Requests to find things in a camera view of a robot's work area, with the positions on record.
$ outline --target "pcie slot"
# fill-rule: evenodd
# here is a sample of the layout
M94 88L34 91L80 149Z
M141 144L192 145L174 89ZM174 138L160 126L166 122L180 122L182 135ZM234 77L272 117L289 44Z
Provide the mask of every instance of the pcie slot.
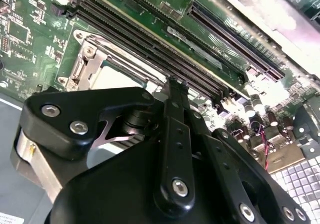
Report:
M192 1L187 15L214 36L218 37L227 47L240 54L251 66L270 80L277 82L285 76L271 60L251 46L241 36L229 30L221 20L196 0Z
M141 7L148 10L150 13L152 13L154 16L156 16L158 19L162 20L164 23L166 23L168 26L174 28L177 30L180 34L185 36L189 41L193 42L195 45L197 45L199 48L201 48L206 53L210 54L212 57L217 59L220 63L227 66L228 68L237 71L239 73L240 79L245 80L243 74L241 74L240 70L236 69L233 65L228 63L226 60L221 58L219 55L217 55L212 48L204 43L202 40L200 40L198 37L194 36L192 33L190 33L188 30L186 30L183 26L172 20L169 16L162 13L157 7L149 3L147 0L134 0L136 1Z
M195 65L192 66L173 52L168 53L156 40L148 37L138 28L128 25L108 7L101 6L94 0L78 0L73 12L69 13L69 18L75 15L106 33L106 38L117 41L126 50L137 54L137 57L145 58L158 69L160 67L165 70L167 74L187 80L191 88L202 92L207 97L220 95L228 89L216 83L213 77L201 75L195 69Z

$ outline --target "electrolytic capacitor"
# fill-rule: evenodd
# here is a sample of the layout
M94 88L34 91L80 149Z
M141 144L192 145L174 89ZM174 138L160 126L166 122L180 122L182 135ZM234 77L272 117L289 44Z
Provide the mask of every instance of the electrolytic capacitor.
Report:
M274 112L269 111L266 115L268 116L270 126L275 127L278 125L278 121Z
M254 95L251 95L250 98L251 98L254 110L256 112L263 112L264 111L264 106L263 106L263 104L261 102L261 99L260 99L259 95L258 94L254 94Z
M256 114L254 117L250 118L250 127L255 133L260 133L261 127L263 127L264 122L260 115Z
M282 118L283 126L287 130L293 130L294 129L294 123L291 117L285 116Z
M244 136L242 135L242 133L239 133L238 135L236 135L235 138L238 141L238 143L243 143L244 142Z
M251 103L251 101L250 100L248 100L247 102L245 102L244 104L243 104L243 106L244 106L244 111L245 111L245 113L246 113L246 115L249 117L249 118L252 118L255 114L256 114L256 112L255 112L255 110L254 110L254 107L252 106L252 103Z
M241 129L242 129L243 138L246 139L246 140L249 140L250 139L250 134L249 134L248 127L247 126L242 126Z

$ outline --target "motherboard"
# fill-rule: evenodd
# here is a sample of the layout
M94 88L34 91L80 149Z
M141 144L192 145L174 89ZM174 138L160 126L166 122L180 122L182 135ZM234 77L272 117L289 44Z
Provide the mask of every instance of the motherboard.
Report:
M319 24L320 0L288 2ZM276 150L319 91L297 66L227 0L0 0L0 92L20 101L49 87L139 86L163 99L175 76L211 130L260 152L269 127Z

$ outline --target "metal grid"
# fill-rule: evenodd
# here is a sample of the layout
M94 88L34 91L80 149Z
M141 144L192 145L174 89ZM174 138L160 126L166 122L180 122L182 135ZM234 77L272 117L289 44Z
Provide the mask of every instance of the metal grid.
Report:
M320 223L320 156L271 175L311 219Z

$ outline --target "white label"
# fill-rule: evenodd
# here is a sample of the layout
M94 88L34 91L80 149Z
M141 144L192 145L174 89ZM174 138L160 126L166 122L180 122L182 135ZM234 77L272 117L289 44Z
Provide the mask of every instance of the white label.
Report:
M0 213L0 224L23 224L24 219Z

